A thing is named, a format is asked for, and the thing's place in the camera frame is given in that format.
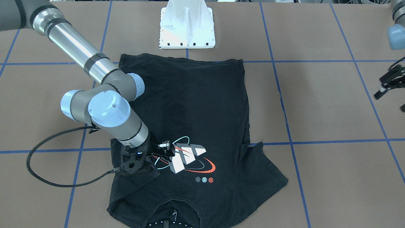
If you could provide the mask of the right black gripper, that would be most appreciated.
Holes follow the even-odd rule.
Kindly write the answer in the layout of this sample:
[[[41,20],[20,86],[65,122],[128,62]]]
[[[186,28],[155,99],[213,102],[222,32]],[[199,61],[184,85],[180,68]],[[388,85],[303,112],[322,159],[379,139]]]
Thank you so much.
[[[171,158],[175,156],[175,148],[171,141],[158,143],[156,137],[149,133],[146,141],[140,146],[126,146],[120,151],[120,175],[140,175],[153,172],[152,156]]]

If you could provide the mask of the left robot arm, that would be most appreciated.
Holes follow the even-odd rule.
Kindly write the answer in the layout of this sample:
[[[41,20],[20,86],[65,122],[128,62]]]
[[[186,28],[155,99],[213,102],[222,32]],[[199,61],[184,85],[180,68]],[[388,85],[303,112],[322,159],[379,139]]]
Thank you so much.
[[[405,1],[392,0],[392,20],[394,25],[388,28],[389,45],[392,50],[404,50],[405,48]],[[379,100],[387,92],[404,88],[405,67],[404,57],[397,60],[389,68],[386,74],[380,77],[379,90],[374,94],[374,98]]]

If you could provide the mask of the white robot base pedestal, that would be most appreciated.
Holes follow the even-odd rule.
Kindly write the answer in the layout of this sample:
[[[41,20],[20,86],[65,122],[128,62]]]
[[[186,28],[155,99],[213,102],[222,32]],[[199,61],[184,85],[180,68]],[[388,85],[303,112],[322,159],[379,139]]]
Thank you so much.
[[[160,49],[215,47],[213,12],[204,0],[169,0],[160,16]]]

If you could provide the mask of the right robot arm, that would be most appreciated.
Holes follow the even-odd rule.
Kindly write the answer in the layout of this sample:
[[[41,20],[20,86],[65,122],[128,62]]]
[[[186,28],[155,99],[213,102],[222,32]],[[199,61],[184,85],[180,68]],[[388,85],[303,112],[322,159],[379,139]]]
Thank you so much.
[[[126,74],[119,69],[48,0],[2,0],[1,31],[17,29],[32,29],[45,36],[99,83],[88,91],[65,93],[60,107],[68,118],[105,130],[122,144],[120,167],[114,172],[148,171],[145,162],[149,156],[171,161],[175,155],[173,144],[159,143],[130,107],[130,102],[145,91],[139,75]]]

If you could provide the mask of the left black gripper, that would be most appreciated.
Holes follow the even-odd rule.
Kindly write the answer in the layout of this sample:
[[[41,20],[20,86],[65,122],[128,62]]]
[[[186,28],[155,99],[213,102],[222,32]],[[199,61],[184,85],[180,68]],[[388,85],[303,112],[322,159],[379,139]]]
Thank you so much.
[[[401,65],[397,65],[390,69],[386,74],[380,77],[379,81],[381,85],[379,90],[374,94],[374,98],[379,100],[383,97],[388,91],[397,88],[404,88],[405,81],[405,70]],[[405,104],[400,106],[400,110],[405,112]]]

